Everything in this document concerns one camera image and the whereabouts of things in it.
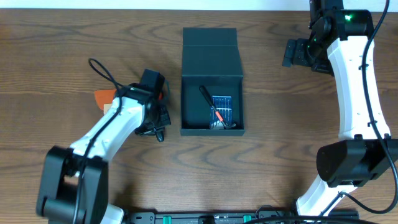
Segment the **orange scraper wooden handle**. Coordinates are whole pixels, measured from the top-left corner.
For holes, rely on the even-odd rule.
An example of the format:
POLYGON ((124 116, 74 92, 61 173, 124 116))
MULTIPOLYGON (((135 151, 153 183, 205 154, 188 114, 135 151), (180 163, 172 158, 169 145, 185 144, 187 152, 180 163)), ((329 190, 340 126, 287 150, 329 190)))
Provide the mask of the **orange scraper wooden handle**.
POLYGON ((94 96, 97 106, 106 114, 114 100, 116 90, 95 90, 94 96))

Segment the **clear precision screwdriver case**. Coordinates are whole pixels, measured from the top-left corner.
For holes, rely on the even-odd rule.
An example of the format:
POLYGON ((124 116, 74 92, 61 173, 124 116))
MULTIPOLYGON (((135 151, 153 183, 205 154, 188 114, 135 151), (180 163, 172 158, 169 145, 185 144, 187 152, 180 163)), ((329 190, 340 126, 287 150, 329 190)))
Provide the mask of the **clear precision screwdriver case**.
MULTIPOLYGON (((215 108, 223 118, 223 121, 228 127, 232 127, 233 122, 233 106, 231 96, 212 96, 213 104, 215 108)), ((210 129, 223 129, 222 122, 217 117, 213 108, 210 108, 210 129)))

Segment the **small black handled hammer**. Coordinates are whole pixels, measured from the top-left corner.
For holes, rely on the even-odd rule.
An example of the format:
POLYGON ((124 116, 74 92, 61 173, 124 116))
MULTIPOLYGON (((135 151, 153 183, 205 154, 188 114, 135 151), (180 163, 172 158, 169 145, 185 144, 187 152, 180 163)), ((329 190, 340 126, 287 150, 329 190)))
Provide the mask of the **small black handled hammer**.
POLYGON ((219 114, 219 112, 217 111, 217 109, 215 108, 215 105, 213 104, 213 101, 212 101, 212 96, 214 96, 214 95, 210 95, 209 92, 208 92, 208 90, 205 88, 205 86, 200 86, 200 87, 199 87, 199 90, 200 90, 200 92, 202 93, 202 95, 203 95, 205 101, 209 104, 209 107, 214 109, 214 111, 215 111, 217 117, 219 118, 219 120, 222 122, 222 124, 223 124, 223 126, 224 126, 223 129, 234 129, 234 128, 237 126, 237 124, 233 121, 233 122, 234 122, 233 126, 232 126, 232 127, 228 127, 228 126, 225 124, 225 122, 223 121, 223 118, 221 117, 221 115, 219 114))

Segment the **yellow black screwdriver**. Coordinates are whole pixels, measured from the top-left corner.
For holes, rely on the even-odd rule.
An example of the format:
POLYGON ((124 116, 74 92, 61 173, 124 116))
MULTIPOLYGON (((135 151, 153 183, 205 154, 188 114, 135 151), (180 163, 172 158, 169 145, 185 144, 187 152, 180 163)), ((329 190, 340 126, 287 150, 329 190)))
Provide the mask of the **yellow black screwdriver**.
POLYGON ((164 136, 164 132, 163 132, 163 131, 157 131, 156 134, 155 134, 155 136, 156 136, 158 142, 163 142, 164 139, 165 139, 165 136, 164 136))

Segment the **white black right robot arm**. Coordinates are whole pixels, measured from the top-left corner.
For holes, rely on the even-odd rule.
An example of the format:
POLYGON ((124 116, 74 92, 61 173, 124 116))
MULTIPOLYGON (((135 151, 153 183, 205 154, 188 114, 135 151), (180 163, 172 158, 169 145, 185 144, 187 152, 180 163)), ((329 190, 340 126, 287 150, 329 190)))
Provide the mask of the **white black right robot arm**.
POLYGON ((296 214, 308 222, 329 217, 343 198, 386 170, 397 172, 397 140, 384 119, 374 74, 379 27, 368 10, 312 0, 310 37, 287 42, 283 66, 332 75, 340 111, 338 141, 318 150, 317 177, 295 203, 296 214))

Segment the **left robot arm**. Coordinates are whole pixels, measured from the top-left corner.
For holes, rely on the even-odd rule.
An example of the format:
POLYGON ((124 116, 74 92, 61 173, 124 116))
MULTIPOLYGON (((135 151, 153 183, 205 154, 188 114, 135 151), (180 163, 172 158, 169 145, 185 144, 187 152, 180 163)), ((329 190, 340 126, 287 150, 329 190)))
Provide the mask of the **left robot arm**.
POLYGON ((109 203, 109 164, 131 134, 164 141, 171 124, 164 83, 159 72, 144 70, 139 83, 116 91, 110 109, 82 138, 49 150, 36 214, 49 223, 123 223, 124 210, 109 203))

